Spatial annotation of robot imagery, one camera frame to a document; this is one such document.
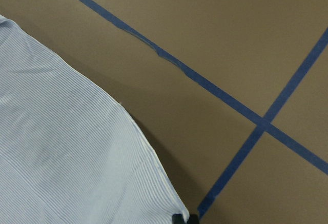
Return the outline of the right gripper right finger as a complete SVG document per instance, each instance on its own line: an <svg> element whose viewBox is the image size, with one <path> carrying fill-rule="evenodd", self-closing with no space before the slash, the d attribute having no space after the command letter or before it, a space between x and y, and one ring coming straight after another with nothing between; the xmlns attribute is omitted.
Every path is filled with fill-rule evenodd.
<svg viewBox="0 0 328 224"><path fill-rule="evenodd" d="M190 214L189 224L199 224L199 218L197 214Z"/></svg>

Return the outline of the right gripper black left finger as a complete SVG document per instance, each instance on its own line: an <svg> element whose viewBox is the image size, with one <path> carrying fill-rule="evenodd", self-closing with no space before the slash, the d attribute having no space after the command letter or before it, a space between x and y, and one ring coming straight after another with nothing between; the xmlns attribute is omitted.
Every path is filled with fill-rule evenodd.
<svg viewBox="0 0 328 224"><path fill-rule="evenodd" d="M182 214L173 214L172 215L172 224L185 224Z"/></svg>

